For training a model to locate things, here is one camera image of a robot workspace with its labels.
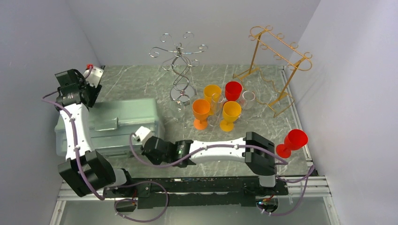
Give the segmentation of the clear ribbed wine glass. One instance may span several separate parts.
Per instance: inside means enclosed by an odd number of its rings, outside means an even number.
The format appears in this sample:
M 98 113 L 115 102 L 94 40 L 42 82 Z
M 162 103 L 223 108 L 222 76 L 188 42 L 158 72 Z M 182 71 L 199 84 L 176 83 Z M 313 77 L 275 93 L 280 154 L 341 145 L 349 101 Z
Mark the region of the clear ribbed wine glass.
M 180 100 L 170 102 L 171 115 L 174 121 L 182 122 L 184 120 L 185 105 Z

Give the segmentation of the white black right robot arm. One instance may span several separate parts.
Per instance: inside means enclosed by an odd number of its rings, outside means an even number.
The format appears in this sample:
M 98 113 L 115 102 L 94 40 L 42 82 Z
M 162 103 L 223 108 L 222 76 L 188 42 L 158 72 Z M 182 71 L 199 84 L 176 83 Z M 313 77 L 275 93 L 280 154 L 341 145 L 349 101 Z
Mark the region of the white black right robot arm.
M 178 141 L 172 161 L 191 154 L 180 167 L 215 161 L 244 163 L 259 176 L 259 190 L 269 195 L 276 190 L 275 144 L 255 132 L 246 132 L 245 137 L 229 141 L 201 142 Z

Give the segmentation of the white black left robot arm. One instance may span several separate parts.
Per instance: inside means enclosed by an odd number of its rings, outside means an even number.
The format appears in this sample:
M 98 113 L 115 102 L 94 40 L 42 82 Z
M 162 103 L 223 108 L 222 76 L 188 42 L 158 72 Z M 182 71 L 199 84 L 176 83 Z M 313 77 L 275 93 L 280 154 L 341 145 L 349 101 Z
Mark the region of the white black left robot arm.
M 88 65 L 84 73 L 69 69 L 55 74 L 59 83 L 55 108 L 60 113 L 66 136 L 65 162 L 58 166 L 60 176 L 79 196 L 98 194 L 116 187 L 124 197 L 134 193 L 135 184 L 125 169 L 115 169 L 94 148 L 90 135 L 89 112 L 102 88 L 103 70 Z

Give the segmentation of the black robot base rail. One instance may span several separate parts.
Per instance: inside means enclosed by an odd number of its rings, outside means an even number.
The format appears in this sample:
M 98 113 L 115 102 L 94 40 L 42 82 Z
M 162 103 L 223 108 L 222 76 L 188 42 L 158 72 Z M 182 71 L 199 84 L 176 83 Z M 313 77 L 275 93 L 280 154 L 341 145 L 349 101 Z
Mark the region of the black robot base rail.
M 288 195 L 287 184 L 262 187 L 257 176 L 133 179 L 134 187 L 106 190 L 106 198 L 138 199 L 138 209 L 177 206 L 240 205 L 253 207 L 257 199 Z

